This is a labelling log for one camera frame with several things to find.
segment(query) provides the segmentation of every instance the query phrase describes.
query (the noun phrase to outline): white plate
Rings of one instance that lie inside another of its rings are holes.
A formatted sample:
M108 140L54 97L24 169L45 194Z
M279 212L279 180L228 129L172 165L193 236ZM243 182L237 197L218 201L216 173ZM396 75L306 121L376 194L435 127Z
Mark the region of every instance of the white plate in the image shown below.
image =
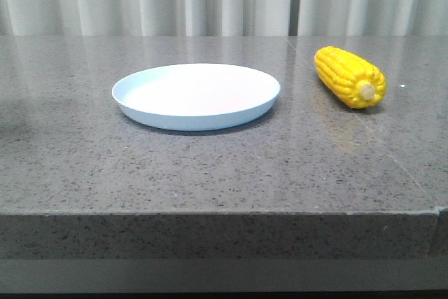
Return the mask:
M279 82L230 64L175 64L119 80L113 98L131 119L168 130L217 130L247 123L275 103Z

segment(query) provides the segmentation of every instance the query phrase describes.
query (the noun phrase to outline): corn cob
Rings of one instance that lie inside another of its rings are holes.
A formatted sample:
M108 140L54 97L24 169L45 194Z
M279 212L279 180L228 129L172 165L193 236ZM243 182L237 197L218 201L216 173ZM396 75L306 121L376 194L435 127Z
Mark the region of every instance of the corn cob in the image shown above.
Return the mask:
M374 106L386 94L386 79L373 64L337 47L324 47L314 56L319 78L347 106Z

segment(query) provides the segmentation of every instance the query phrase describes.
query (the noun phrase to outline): plate rim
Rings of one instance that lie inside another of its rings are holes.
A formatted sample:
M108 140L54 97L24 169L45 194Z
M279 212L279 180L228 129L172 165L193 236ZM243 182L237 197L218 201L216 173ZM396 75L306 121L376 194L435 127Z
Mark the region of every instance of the plate rim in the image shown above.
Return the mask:
M160 69L160 68L167 68L167 67L179 67L179 66L185 66L185 65L198 65L198 64L203 64L203 65L216 65L216 66L230 66L230 67L238 67L238 68L245 68L245 69L250 69L253 71L258 71L262 74L264 74L265 76L269 76L271 79L274 80L275 84L276 84L276 90L275 90L275 95L272 95L272 97L270 97L269 99L265 100L262 104L256 104L254 106L250 106L248 108L245 109L240 109L240 110L234 110L234 111L230 111L230 112L225 112L225 113L210 113L210 114L201 114L201 115L175 115L175 114L166 114L166 113L154 113L154 112L150 112L150 111L143 111L143 110L139 110L139 109L135 109L132 108L131 106L125 104L123 101L119 100L116 95L115 95L115 90L116 88L120 85L120 83L122 83L123 81L125 81L126 79L128 79L129 77L132 76L136 76L137 74L140 74L141 72L144 71L151 71L151 70L156 70L156 69ZM254 109L258 106L261 106L263 104L266 104L270 101L272 101L273 99L276 99L279 95L281 91L281 85L278 82L278 80L273 77L272 75L266 73L265 71L261 71L259 69L255 69L255 68L251 68L251 67L246 67L246 66L241 66L238 64L225 64L225 63L210 63L210 62L190 62L190 63L180 63L180 64L167 64L164 66L158 66L158 67L153 67L153 68L147 68L147 69L142 69L140 71L136 71L132 74L129 74L123 78L121 78L120 80L118 80L117 82L115 82L115 84L112 87L112 97L114 98L114 100L121 106L126 107L127 109L131 109L133 111L138 111L139 113L147 113L148 115L154 115L154 116L166 116L166 117L172 117L172 118L197 118L197 117L212 117L212 116L223 116L223 115L230 115L232 113L239 113L242 111L247 111L250 109Z

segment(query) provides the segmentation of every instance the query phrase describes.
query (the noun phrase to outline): yellow corn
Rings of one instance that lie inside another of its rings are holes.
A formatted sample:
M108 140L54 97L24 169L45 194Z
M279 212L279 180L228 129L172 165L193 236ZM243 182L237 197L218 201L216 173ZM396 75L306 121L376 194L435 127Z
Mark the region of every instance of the yellow corn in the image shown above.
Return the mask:
M383 73L373 64L337 47L324 47L314 56L317 74L347 106L374 106L386 94Z

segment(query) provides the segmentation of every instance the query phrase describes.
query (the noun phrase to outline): speckled stone surface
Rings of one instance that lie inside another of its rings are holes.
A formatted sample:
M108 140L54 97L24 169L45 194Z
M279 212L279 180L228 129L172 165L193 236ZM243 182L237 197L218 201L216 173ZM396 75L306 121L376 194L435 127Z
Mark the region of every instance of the speckled stone surface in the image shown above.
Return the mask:
M430 248L430 256L448 256L448 209L440 212Z
M384 70L380 106L351 111L319 83L329 44ZM433 44L448 52L444 38L1 37L0 257L424 257L448 200ZM111 97L187 62L253 67L282 90L213 132L140 125Z

